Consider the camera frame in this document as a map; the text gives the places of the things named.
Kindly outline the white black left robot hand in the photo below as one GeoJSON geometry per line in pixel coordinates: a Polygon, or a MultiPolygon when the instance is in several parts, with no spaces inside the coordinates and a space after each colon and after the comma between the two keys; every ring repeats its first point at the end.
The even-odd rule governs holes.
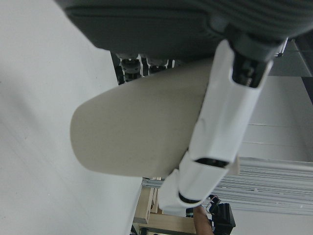
{"type": "Polygon", "coordinates": [[[313,28],[310,0],[59,0],[97,48],[139,73],[81,104],[75,157],[106,174],[162,176],[164,210],[200,205],[236,164],[275,55],[313,28]]]}

